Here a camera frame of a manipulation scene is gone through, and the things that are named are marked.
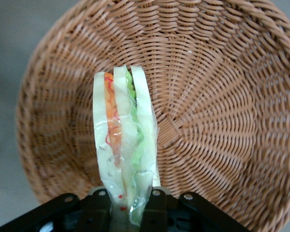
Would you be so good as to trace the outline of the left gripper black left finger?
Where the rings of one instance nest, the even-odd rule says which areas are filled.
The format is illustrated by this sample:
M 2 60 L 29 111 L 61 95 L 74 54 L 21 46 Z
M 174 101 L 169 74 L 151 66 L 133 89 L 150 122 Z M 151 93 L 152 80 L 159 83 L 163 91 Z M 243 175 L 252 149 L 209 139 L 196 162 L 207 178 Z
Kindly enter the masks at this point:
M 107 232 L 110 209 L 104 187 L 83 199 L 64 193 L 0 226 L 0 232 Z

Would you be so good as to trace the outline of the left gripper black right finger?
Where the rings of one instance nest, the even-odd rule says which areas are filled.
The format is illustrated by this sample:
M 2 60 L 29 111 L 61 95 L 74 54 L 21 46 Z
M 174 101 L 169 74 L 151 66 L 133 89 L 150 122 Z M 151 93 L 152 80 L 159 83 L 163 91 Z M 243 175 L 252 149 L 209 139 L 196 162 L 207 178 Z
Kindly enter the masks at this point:
M 195 192 L 172 196 L 154 187 L 145 207 L 141 232 L 247 232 L 245 226 Z

